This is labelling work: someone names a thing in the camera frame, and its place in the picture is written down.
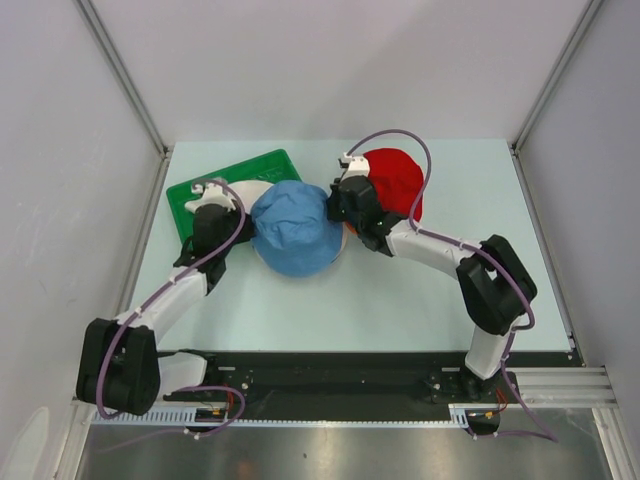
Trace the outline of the light blue hat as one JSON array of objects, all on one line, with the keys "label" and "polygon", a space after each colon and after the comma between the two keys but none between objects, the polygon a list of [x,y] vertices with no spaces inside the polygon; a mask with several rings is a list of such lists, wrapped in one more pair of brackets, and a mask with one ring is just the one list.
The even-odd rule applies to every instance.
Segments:
[{"label": "light blue hat", "polygon": [[343,244],[343,226],[327,218],[326,192],[315,185],[284,180],[252,206],[252,246],[273,271],[292,278],[329,268]]}]

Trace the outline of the red hat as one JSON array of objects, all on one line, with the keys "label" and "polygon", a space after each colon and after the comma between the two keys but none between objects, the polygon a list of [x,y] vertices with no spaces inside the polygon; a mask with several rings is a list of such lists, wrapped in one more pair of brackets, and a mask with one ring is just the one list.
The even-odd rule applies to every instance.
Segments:
[{"label": "red hat", "polygon": [[403,150],[379,148],[364,153],[369,162],[369,180],[383,210],[409,216],[423,185],[419,165]]}]

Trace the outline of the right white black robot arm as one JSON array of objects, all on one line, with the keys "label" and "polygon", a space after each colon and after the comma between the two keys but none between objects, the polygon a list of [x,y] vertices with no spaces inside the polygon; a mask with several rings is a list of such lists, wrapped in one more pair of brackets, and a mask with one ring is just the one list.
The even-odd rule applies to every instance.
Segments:
[{"label": "right white black robot arm", "polygon": [[327,208],[328,218],[349,225],[369,250],[418,262],[458,282],[474,323],[460,388],[473,401],[493,394],[515,332],[535,325],[531,302],[537,286],[509,241],[493,235],[473,244],[427,231],[411,215],[385,210],[363,175],[335,180]]}]

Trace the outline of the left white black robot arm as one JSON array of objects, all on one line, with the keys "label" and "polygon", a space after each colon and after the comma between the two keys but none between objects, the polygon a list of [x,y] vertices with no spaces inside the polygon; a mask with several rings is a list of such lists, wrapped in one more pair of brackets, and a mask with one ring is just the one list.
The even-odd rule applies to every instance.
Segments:
[{"label": "left white black robot arm", "polygon": [[156,400],[186,388],[202,400],[214,397],[221,376],[203,356],[186,351],[162,356],[158,343],[217,286],[233,246],[253,235],[250,214],[239,204],[197,208],[192,235],[166,283],[142,305],[86,327],[76,398],[112,418],[119,412],[143,415]]}]

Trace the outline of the beige bucket hat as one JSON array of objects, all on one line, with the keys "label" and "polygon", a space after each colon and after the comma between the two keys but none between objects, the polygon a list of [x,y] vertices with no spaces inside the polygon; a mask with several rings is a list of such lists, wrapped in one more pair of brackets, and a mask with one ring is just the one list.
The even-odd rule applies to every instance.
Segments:
[{"label": "beige bucket hat", "polygon": [[329,266],[334,265],[338,261],[338,259],[340,258],[340,256],[342,255],[343,252],[344,252],[344,248],[341,248],[337,252],[336,256],[329,262]]}]

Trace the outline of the orange bucket hat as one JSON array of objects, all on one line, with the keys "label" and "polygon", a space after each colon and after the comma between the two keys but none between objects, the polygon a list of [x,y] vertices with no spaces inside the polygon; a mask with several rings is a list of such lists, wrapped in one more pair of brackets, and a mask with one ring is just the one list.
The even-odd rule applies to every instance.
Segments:
[{"label": "orange bucket hat", "polygon": [[357,230],[350,224],[346,223],[345,227],[353,234],[353,235],[358,235]]}]

